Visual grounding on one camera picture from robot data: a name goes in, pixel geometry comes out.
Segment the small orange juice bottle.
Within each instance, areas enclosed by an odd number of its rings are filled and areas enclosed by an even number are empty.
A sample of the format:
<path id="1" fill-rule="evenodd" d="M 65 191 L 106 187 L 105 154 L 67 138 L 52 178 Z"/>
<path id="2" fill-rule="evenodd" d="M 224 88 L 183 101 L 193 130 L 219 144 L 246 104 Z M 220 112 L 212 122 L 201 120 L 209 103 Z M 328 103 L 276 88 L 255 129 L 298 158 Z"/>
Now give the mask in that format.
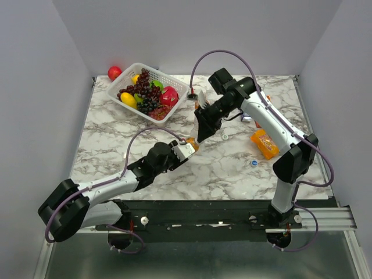
<path id="1" fill-rule="evenodd" d="M 194 151 L 195 152 L 198 152 L 199 148 L 200 148 L 200 144 L 197 142 L 196 138 L 187 138 L 186 139 L 186 142 L 188 144 L 191 144 L 191 146 L 193 147 Z"/>

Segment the clear plastic bottle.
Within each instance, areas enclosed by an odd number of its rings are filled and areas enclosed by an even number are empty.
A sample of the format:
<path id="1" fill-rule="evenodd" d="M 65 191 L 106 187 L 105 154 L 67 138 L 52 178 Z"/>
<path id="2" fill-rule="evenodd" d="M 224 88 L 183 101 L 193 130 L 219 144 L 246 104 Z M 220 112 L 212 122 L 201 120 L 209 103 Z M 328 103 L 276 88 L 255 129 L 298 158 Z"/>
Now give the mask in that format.
<path id="1" fill-rule="evenodd" d="M 197 142 L 202 142 L 202 122 L 203 117 L 200 111 L 195 111 L 194 117 L 194 127 L 191 130 L 191 137 L 194 138 Z"/>

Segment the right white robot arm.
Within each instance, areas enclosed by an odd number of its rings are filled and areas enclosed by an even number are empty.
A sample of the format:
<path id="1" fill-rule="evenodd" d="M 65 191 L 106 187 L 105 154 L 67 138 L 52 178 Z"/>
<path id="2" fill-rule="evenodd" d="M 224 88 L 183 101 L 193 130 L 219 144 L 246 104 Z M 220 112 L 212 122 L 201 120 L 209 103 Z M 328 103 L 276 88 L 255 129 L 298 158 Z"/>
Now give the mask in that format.
<path id="1" fill-rule="evenodd" d="M 294 206 L 296 183 L 307 173 L 314 161 L 314 148 L 319 143 L 314 134 L 305 135 L 294 127 L 271 104 L 254 80 L 245 77 L 235 80 L 222 68 L 208 79 L 221 98 L 212 104 L 205 104 L 194 112 L 198 121 L 197 143 L 213 136 L 221 127 L 221 120 L 235 109 L 252 116 L 280 150 L 280 158 L 273 164 L 277 176 L 274 198 L 268 208 L 267 220 L 275 228 L 287 223 Z"/>

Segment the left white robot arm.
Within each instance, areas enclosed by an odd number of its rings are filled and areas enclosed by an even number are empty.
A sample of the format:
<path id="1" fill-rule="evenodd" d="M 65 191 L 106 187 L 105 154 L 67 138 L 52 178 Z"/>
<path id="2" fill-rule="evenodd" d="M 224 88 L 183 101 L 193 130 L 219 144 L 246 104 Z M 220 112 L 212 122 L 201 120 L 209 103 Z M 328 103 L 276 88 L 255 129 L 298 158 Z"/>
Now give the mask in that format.
<path id="1" fill-rule="evenodd" d="M 49 243 L 62 242 L 79 229 L 98 224 L 124 229 L 129 216 L 117 204 L 111 202 L 103 206 L 105 214 L 93 208 L 111 198 L 151 185 L 158 175 L 175 170 L 195 152 L 190 143 L 157 142 L 146 156 L 129 164 L 123 173 L 82 184 L 76 184 L 70 178 L 62 181 L 38 209 L 38 215 L 46 225 L 45 239 Z"/>

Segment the blue toothpaste box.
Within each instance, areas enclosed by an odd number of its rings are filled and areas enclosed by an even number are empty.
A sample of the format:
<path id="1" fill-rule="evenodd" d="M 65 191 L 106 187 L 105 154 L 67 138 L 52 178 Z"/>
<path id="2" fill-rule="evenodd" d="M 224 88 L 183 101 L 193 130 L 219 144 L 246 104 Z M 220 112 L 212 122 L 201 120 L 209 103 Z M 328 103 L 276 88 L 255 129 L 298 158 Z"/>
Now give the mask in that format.
<path id="1" fill-rule="evenodd" d="M 240 112 L 241 112 L 241 115 L 240 115 L 241 122 L 250 123 L 252 121 L 252 117 L 248 113 L 245 113 L 243 110 L 241 110 Z"/>

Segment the pink dragon fruit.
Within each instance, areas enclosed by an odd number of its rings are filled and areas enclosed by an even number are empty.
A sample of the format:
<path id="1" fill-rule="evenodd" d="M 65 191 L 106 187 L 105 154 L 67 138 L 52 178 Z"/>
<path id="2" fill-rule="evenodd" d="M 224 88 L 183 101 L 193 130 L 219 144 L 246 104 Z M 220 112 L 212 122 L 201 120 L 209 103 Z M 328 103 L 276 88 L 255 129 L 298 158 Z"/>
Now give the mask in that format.
<path id="1" fill-rule="evenodd" d="M 164 87 L 159 100 L 161 105 L 173 107 L 179 100 L 178 92 L 171 86 Z"/>

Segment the orange razor package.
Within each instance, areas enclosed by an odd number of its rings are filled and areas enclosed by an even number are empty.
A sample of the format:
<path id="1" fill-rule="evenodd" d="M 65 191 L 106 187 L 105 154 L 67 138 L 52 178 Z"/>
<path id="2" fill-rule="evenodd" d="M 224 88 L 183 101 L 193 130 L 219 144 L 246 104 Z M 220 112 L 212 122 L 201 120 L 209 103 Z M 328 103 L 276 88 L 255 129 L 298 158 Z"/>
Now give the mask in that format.
<path id="1" fill-rule="evenodd" d="M 260 124 L 256 120 L 254 120 L 254 121 L 255 121 L 256 128 L 261 128 Z"/>

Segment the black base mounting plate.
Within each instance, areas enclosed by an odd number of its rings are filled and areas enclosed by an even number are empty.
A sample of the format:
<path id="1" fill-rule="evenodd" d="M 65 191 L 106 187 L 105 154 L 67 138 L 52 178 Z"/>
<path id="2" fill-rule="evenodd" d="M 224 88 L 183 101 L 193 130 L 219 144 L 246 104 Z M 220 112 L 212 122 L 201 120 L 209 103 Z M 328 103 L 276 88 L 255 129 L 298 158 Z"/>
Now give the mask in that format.
<path id="1" fill-rule="evenodd" d="M 299 212 L 275 213 L 269 200 L 116 202 L 121 218 L 108 232 L 108 241 L 125 246 L 145 242 L 264 242 L 279 233 L 302 228 Z"/>

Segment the black grape bunch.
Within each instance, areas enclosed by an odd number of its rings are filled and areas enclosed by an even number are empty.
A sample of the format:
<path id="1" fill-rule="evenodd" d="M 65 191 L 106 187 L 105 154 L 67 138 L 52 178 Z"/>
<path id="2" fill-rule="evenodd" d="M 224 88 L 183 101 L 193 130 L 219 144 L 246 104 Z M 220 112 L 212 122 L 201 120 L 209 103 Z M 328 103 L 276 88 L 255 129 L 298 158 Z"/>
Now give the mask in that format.
<path id="1" fill-rule="evenodd" d="M 137 110 L 147 115 L 158 107 L 159 102 L 153 98 L 145 98 L 142 102 L 137 103 Z"/>

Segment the orange snack bag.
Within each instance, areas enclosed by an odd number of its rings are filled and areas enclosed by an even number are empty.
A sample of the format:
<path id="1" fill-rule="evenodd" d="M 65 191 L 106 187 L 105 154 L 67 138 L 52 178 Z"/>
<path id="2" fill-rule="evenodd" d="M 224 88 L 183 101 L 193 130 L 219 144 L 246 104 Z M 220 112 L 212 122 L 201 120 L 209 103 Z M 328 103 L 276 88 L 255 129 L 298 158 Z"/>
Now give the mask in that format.
<path id="1" fill-rule="evenodd" d="M 266 160 L 270 160 L 280 153 L 278 146 L 264 130 L 255 132 L 251 136 L 251 140 L 256 144 Z"/>

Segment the dark purple grape bunch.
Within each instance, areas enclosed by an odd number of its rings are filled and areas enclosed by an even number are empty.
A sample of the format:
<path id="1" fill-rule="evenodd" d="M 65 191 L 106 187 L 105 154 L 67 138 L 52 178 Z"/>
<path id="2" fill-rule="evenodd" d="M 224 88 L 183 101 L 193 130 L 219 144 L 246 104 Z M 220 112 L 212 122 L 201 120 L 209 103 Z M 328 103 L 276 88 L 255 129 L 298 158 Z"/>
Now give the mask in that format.
<path id="1" fill-rule="evenodd" d="M 120 89 L 117 93 L 117 97 L 120 98 L 121 93 L 128 92 L 132 96 L 144 98 L 153 98 L 159 100 L 161 90 L 159 87 L 152 87 L 150 83 L 153 80 L 150 79 L 150 72 L 148 69 L 142 68 L 139 74 L 139 79 L 136 85 L 128 85 L 126 88 Z"/>

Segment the yellow lemon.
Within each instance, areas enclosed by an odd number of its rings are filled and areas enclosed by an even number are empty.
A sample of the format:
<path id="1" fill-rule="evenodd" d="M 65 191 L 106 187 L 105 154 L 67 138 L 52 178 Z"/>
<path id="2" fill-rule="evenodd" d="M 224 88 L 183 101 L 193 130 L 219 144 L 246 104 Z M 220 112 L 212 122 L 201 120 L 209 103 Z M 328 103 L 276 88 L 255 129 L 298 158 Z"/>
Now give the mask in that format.
<path id="1" fill-rule="evenodd" d="M 134 85 L 137 84 L 139 77 L 140 77 L 140 75 L 138 74 L 138 75 L 135 75 L 135 76 L 131 79 Z"/>

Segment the white plastic fruit basket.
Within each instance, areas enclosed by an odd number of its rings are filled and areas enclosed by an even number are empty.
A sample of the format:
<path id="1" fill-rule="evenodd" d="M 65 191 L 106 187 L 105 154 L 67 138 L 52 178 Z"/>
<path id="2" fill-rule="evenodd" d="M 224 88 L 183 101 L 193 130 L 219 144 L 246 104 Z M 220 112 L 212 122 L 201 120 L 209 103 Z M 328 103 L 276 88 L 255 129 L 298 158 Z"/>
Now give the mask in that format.
<path id="1" fill-rule="evenodd" d="M 132 82 L 131 79 L 135 75 L 140 74 L 142 68 L 145 68 L 145 69 L 149 70 L 151 80 L 158 80 L 163 84 L 163 88 L 167 87 L 167 86 L 171 86 L 171 87 L 175 88 L 176 91 L 178 92 L 178 96 L 179 96 L 178 102 L 173 106 L 172 110 L 168 113 L 168 115 L 163 120 L 157 121 L 155 119 L 152 119 L 148 115 L 145 115 L 145 114 L 141 113 L 139 110 L 133 109 L 133 108 L 125 105 L 120 100 L 120 98 L 117 97 L 117 93 L 119 92 L 120 89 L 126 88 L 128 85 L 133 85 L 133 82 Z M 185 97 L 188 94 L 188 90 L 189 90 L 189 88 L 186 85 L 186 83 L 184 83 L 184 82 L 182 82 L 182 81 L 180 81 L 180 80 L 178 80 L 178 79 L 176 79 L 176 78 L 174 78 L 170 75 L 167 75 L 167 74 L 165 74 L 165 73 L 163 73 L 159 70 L 156 70 L 156 69 L 154 69 L 150 66 L 144 65 L 142 63 L 135 63 L 135 64 L 131 65 L 129 68 L 127 68 L 124 72 L 122 72 L 122 74 L 119 75 L 118 78 L 115 79 L 115 81 L 113 81 L 111 83 L 111 85 L 109 86 L 109 88 L 107 90 L 107 95 L 112 101 L 116 102 L 121 107 L 133 112 L 136 115 L 141 116 L 143 119 L 148 120 L 148 121 L 150 121 L 154 124 L 162 125 L 162 124 L 165 124 L 165 122 L 168 121 L 170 116 L 172 116 L 174 114 L 174 112 L 178 109 L 178 107 L 181 105 L 181 103 L 183 102 L 183 100 L 185 99 Z M 136 96 L 134 96 L 134 98 L 136 99 L 137 103 L 142 102 L 144 100 L 144 99 L 141 99 L 141 98 L 136 97 Z"/>

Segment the red apple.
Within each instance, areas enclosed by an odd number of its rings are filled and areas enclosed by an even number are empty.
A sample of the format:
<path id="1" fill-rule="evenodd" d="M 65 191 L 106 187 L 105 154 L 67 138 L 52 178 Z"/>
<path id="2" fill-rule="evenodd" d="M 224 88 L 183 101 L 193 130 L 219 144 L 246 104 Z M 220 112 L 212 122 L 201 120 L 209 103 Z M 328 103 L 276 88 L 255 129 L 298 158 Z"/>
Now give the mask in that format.
<path id="1" fill-rule="evenodd" d="M 121 73 L 122 73 L 121 68 L 117 66 L 112 66 L 108 70 L 108 77 L 111 81 L 115 81 L 115 79 L 117 79 L 118 76 L 121 75 Z"/>

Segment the aluminium frame rail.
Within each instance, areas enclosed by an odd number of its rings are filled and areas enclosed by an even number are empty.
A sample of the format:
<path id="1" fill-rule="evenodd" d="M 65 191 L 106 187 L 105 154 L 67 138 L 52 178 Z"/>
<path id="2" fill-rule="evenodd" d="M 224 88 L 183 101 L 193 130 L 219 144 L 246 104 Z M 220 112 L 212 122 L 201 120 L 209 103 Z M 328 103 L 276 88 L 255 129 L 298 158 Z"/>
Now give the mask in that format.
<path id="1" fill-rule="evenodd" d="M 203 210 L 200 213 L 189 210 L 181 213 L 179 210 L 170 211 L 175 216 L 166 217 L 166 210 L 151 213 L 135 213 L 133 210 L 120 211 L 117 206 L 98 205 L 89 210 L 82 220 L 68 221 L 60 230 L 50 233 L 58 242 L 70 238 L 78 230 L 86 227 L 113 226 L 118 229 L 131 231 L 149 230 L 150 226 L 165 226 L 169 228 L 186 227 L 232 227 L 245 225 L 251 230 L 265 230 L 267 233 L 280 233 L 286 230 L 323 230 L 345 231 L 356 228 L 351 210 L 348 208 L 300 208 L 296 207 L 285 221 L 275 221 L 268 213 L 261 211 L 227 210 L 221 213 L 216 210 Z"/>

